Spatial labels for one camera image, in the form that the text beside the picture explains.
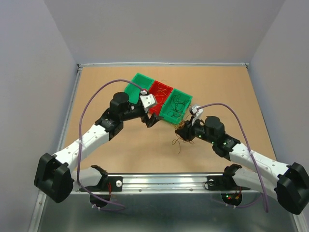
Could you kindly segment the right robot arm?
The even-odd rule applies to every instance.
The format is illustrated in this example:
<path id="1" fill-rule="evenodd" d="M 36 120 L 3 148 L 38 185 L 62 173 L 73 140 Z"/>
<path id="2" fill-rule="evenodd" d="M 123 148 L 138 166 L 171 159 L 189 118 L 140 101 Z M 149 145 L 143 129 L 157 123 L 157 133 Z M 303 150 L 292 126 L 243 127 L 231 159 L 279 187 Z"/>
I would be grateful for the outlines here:
<path id="1" fill-rule="evenodd" d="M 226 188 L 239 186 L 265 193 L 295 215 L 308 205 L 309 175 L 301 164 L 285 164 L 250 150 L 225 132 L 218 117 L 192 118 L 175 133 L 187 142 L 198 138 L 210 143 L 215 154 L 234 163 L 222 177 Z"/>

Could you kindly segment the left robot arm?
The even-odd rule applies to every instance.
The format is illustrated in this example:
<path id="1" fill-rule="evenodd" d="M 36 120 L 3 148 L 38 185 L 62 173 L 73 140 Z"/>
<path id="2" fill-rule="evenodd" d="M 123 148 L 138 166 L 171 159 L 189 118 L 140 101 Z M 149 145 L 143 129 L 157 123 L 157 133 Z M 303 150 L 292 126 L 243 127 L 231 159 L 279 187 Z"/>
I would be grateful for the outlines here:
<path id="1" fill-rule="evenodd" d="M 129 101 L 128 94 L 115 93 L 109 108 L 85 134 L 80 134 L 79 139 L 66 148 L 40 157 L 34 185 L 56 203 L 64 201 L 73 190 L 89 186 L 105 189 L 108 179 L 104 170 L 93 166 L 81 171 L 81 161 L 113 139 L 123 129 L 125 121 L 140 118 L 148 128 L 152 127 L 161 120 L 156 114 L 148 115 L 156 105 L 155 96 L 146 90 L 140 92 L 136 104 Z"/>

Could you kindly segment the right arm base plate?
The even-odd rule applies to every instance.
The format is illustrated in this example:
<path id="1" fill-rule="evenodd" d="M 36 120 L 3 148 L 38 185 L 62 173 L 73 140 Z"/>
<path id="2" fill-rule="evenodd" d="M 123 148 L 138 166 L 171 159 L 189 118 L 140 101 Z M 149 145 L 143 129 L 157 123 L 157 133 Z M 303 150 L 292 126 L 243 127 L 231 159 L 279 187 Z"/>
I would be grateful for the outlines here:
<path id="1" fill-rule="evenodd" d="M 250 190 L 250 188 L 237 185 L 233 178 L 225 177 L 223 175 L 207 176 L 204 188 L 209 191 L 232 191 L 240 190 L 240 188 Z"/>

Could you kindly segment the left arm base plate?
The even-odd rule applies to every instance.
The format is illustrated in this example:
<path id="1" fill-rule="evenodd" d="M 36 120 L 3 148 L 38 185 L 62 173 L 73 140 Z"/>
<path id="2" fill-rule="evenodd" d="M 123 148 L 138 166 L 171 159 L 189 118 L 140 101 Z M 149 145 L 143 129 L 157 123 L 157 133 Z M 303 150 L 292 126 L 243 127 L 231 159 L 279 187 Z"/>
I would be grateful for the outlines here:
<path id="1" fill-rule="evenodd" d="M 99 183 L 94 186 L 87 186 L 86 188 L 91 192 L 121 192 L 123 185 L 123 177 L 116 176 L 103 176 Z"/>

